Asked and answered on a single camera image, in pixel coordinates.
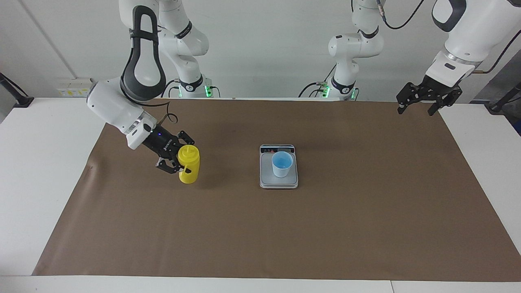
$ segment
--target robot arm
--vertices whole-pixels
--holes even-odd
[[[521,20],[520,0],[437,0],[435,24],[449,38],[435,57],[421,84],[411,82],[396,96],[402,114],[407,106],[434,101],[429,115],[452,106],[462,94],[458,84],[485,60]]]
[[[329,54],[337,61],[334,75],[327,80],[329,97],[346,100],[351,97],[355,86],[358,64],[355,58],[379,55],[383,49],[383,38],[378,34],[380,12],[376,0],[354,2],[353,24],[358,33],[341,34],[329,41]]]
[[[165,90],[166,77],[159,61],[159,45],[163,40],[166,44],[161,48],[170,53],[171,60],[184,60],[174,62],[181,84],[187,92],[198,94],[200,87],[193,86],[190,91],[189,86],[201,79],[204,82],[205,78],[192,56],[206,54],[208,39],[188,20],[181,0],[120,0],[119,8],[121,21],[130,31],[130,57],[120,78],[93,85],[87,105],[101,119],[118,128],[127,137],[131,149],[143,144],[154,151],[159,156],[156,164],[159,169],[171,174],[190,173],[179,163],[177,154],[194,141],[184,131],[176,136],[170,134],[143,110],[142,103]],[[161,32],[159,21],[164,26]]]
[[[149,101],[164,91],[159,51],[174,64],[183,96],[207,96],[205,87],[211,86],[211,80],[201,74],[194,56],[208,52],[208,38],[188,19],[182,0],[119,0],[119,12],[132,39],[131,56],[121,76],[130,98]]]

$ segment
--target black cable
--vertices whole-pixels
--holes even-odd
[[[168,86],[171,85],[171,84],[174,83],[174,82],[176,82],[176,80],[175,80],[175,79],[172,79],[172,80],[170,80],[170,81],[166,84],[165,89],[163,90],[163,93],[161,93],[161,97],[165,97],[166,89],[168,89]]]
[[[13,87],[17,88],[19,91],[21,91],[24,95],[29,96],[20,86],[18,86],[14,81],[10,80],[7,76],[4,75],[4,78],[9,81],[10,84],[13,85]]]
[[[503,52],[501,52],[501,54],[499,55],[498,59],[495,61],[494,65],[492,65],[492,67],[489,69],[489,70],[486,70],[486,71],[483,71],[483,70],[474,70],[472,71],[472,74],[489,74],[491,73],[494,68],[496,67],[496,65],[499,63],[499,61],[501,60],[501,58],[503,58],[503,55],[505,55],[506,53],[506,50],[508,50],[508,47],[510,47],[510,45],[512,45],[512,43],[514,43],[514,41],[516,40],[516,38],[521,34],[521,30],[519,30],[517,32],[517,34],[515,34],[515,36],[510,40],[510,42],[508,42],[508,44],[506,45],[505,49],[503,49]]]
[[[168,106],[168,104],[170,104],[170,102],[167,102],[167,103],[163,103],[163,104],[143,104],[143,103],[140,103],[140,102],[136,102],[134,100],[130,100],[132,103],[136,104],[136,105],[140,105],[142,107],[161,107],[161,106]]]
[[[326,80],[329,78],[329,76],[331,75],[331,73],[333,73],[333,70],[337,67],[337,65],[335,64],[333,66],[333,68],[331,68],[331,71],[327,74],[326,78],[324,79],[324,82],[326,82]]]
[[[308,85],[307,85],[307,86],[306,86],[306,87],[305,87],[305,88],[300,92],[299,97],[302,97],[302,94],[303,94],[307,89],[309,89],[309,88],[312,87],[312,86],[316,86],[316,85],[317,85],[316,82],[312,82],[312,83],[308,84]]]
[[[411,16],[409,16],[409,19],[408,19],[406,22],[404,22],[404,23],[403,23],[401,26],[399,26],[399,27],[392,27],[390,24],[387,23],[386,14],[385,14],[385,12],[384,12],[384,10],[383,10],[383,6],[382,6],[380,0],[377,0],[376,2],[378,3],[379,6],[382,7],[381,11],[383,12],[383,13],[382,13],[382,14],[383,14],[383,15],[382,15],[383,23],[385,23],[386,26],[387,26],[388,28],[392,29],[392,30],[399,30],[399,29],[401,29],[402,27],[406,26],[406,25],[409,23],[409,21],[411,21],[411,19],[413,19],[413,16],[416,14],[416,12],[418,12],[418,9],[420,9],[420,6],[423,4],[424,1],[425,1],[425,0],[421,0],[421,1],[420,1],[420,3],[418,4],[418,6],[416,6],[416,9],[413,11],[413,13],[411,14]]]
[[[218,87],[210,87],[211,89],[217,89],[217,92],[219,93],[219,99],[221,98],[221,90]]]
[[[316,94],[315,94],[315,97],[316,97],[316,96],[318,95],[319,92],[320,92],[320,89],[318,89],[318,90],[314,90],[314,91],[311,92],[311,94],[309,94],[308,97],[311,97],[311,95],[312,95],[313,93],[316,93]]]
[[[170,118],[171,116],[173,116],[173,117],[176,118],[176,121],[175,121],[175,122],[172,121],[172,119]],[[165,121],[166,117],[168,117],[168,120],[170,120],[170,122],[172,122],[172,123],[174,123],[174,124],[176,124],[177,122],[179,122],[179,118],[177,117],[176,114],[174,114],[174,113],[167,113],[165,116],[163,116],[163,118],[161,119],[161,121],[159,121],[157,124],[158,124],[158,125],[163,124],[163,122]]]
[[[176,90],[179,90],[179,87],[172,87],[168,90],[168,98],[170,98],[170,93],[172,92],[173,89],[176,89]]]

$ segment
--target electrical socket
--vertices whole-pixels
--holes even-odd
[[[212,89],[212,80],[210,78],[206,78],[205,81],[206,81],[206,84],[205,84],[206,96],[213,97],[214,89]]]
[[[58,80],[58,92],[63,97],[87,97],[92,86],[91,78]]]

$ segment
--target table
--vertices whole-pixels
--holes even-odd
[[[521,138],[481,105],[441,111],[521,251]],[[520,292],[521,283],[30,276],[104,123],[84,99],[36,99],[0,124],[0,291]]]

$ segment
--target digital scale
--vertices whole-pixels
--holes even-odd
[[[265,189],[294,189],[299,186],[299,175],[296,169],[295,147],[292,144],[263,144],[260,146],[260,185]],[[273,174],[271,157],[276,152],[288,152],[293,157],[288,175],[279,178]]]

